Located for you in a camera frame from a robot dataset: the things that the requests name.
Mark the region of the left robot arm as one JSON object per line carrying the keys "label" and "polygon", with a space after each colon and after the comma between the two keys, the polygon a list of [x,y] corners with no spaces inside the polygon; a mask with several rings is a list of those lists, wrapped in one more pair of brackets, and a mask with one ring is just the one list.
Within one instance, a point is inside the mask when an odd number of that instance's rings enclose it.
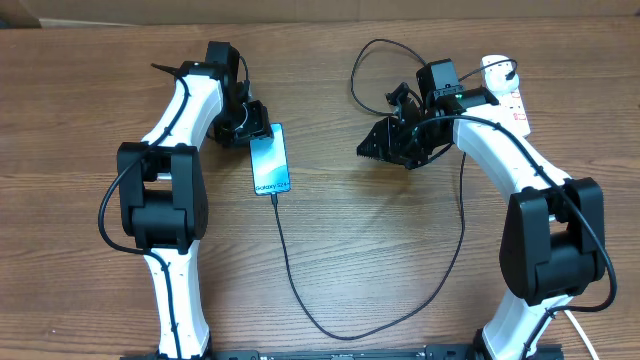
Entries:
{"label": "left robot arm", "polygon": [[174,94],[154,128],[117,152],[118,175],[106,194],[119,196],[131,253],[151,273],[161,335],[154,359],[211,359],[212,335],[201,303],[198,251],[209,202],[200,148],[212,139],[224,148],[271,139],[266,107],[251,96],[247,69],[228,42],[211,41],[202,61],[163,66]]}

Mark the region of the cardboard backdrop board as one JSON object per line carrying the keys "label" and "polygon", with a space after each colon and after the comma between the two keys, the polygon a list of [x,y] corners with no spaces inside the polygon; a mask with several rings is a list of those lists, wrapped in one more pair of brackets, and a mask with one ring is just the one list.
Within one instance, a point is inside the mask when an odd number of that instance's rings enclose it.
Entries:
{"label": "cardboard backdrop board", "polygon": [[13,28],[351,22],[639,13],[639,0],[1,0]]}

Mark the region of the white USB wall charger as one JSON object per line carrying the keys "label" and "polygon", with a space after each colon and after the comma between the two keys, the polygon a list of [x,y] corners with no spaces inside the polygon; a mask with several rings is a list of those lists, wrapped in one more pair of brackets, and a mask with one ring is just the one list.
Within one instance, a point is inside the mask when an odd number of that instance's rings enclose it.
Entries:
{"label": "white USB wall charger", "polygon": [[495,96],[506,95],[519,88],[520,79],[515,72],[515,60],[504,55],[486,55],[481,59],[481,65],[484,66],[484,86]]}

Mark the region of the white power strip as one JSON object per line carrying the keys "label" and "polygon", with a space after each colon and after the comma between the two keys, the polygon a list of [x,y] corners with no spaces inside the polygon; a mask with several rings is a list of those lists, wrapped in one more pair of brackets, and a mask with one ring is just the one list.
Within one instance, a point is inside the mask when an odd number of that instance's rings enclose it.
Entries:
{"label": "white power strip", "polygon": [[495,97],[499,100],[500,106],[511,117],[512,132],[522,137],[527,137],[531,129],[519,88],[512,93]]}

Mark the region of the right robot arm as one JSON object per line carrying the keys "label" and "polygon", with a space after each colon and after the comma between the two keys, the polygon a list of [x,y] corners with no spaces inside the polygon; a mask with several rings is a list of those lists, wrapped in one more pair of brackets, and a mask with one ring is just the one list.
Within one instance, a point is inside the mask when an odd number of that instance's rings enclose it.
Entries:
{"label": "right robot arm", "polygon": [[418,86],[399,85],[357,152],[409,170],[451,148],[474,159],[507,205],[499,265],[507,289],[469,345],[429,345],[429,359],[559,359],[539,340],[554,317],[610,271],[604,200],[590,178],[575,179],[528,141],[517,63],[483,57],[479,87],[468,88],[449,59],[426,63]]}

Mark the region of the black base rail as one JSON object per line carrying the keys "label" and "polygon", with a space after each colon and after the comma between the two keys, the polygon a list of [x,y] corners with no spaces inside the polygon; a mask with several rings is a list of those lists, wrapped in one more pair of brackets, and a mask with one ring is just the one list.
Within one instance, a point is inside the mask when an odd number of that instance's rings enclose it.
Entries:
{"label": "black base rail", "polygon": [[258,352],[212,351],[207,349],[205,360],[489,360],[490,357],[471,345],[427,345],[420,349],[338,350]]}

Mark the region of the blue Galaxy smartphone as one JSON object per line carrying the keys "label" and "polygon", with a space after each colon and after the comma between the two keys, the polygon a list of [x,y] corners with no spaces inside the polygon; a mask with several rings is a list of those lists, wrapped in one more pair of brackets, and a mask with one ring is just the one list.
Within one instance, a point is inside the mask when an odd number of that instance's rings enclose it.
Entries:
{"label": "blue Galaxy smartphone", "polygon": [[281,123],[271,125],[272,137],[250,142],[250,158],[254,192],[268,196],[291,189],[284,129]]}

